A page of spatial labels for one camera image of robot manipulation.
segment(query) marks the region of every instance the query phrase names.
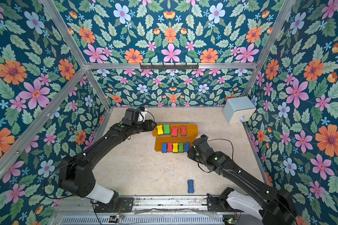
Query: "wooden stand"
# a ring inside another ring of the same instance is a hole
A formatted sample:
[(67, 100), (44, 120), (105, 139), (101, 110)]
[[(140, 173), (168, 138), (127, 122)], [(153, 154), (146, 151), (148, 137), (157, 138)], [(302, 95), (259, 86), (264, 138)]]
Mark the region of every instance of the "wooden stand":
[[(180, 135), (180, 126), (186, 126), (186, 136)], [(171, 131), (172, 127), (178, 127), (178, 136), (177, 137), (171, 137)], [(158, 130), (155, 128), (153, 130), (153, 136), (156, 137), (155, 140), (155, 151), (161, 151), (162, 149), (162, 143), (185, 143), (190, 142), (190, 147), (192, 146), (192, 142), (197, 138), (198, 136), (198, 125), (197, 124), (170, 124), (170, 133), (169, 134), (163, 134), (158, 135)]]

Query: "cable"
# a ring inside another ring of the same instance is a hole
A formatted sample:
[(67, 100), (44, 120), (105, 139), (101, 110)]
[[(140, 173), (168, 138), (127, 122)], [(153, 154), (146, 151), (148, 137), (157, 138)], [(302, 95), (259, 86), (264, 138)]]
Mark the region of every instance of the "cable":
[(233, 147), (233, 143), (232, 143), (230, 140), (227, 140), (227, 139), (221, 139), (221, 138), (211, 139), (211, 140), (209, 140), (209, 141), (207, 141), (207, 142), (214, 141), (214, 140), (224, 140), (224, 141), (230, 142), (230, 144), (232, 145), (232, 160), (234, 161), (234, 159), (233, 159), (233, 155), (234, 155), (234, 147)]

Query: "floor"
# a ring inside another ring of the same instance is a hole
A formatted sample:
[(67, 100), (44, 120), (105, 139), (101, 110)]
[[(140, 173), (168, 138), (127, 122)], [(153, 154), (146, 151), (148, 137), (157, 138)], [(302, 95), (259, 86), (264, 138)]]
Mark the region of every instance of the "floor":
[[(107, 130), (118, 123), (126, 108), (115, 108)], [(263, 181), (250, 142), (242, 124), (228, 124), (223, 108), (149, 108), (158, 124), (197, 124), (198, 137), (225, 138), (234, 146), (234, 161), (248, 173)], [(154, 150), (151, 132), (135, 134), (116, 146), (93, 170), (98, 183), (120, 195), (188, 195), (188, 179), (194, 180), (194, 195), (220, 194), (226, 187), (243, 192), (230, 180), (216, 173), (205, 173), (186, 153), (161, 153)], [(232, 154), (229, 142), (210, 142), (214, 151)]]

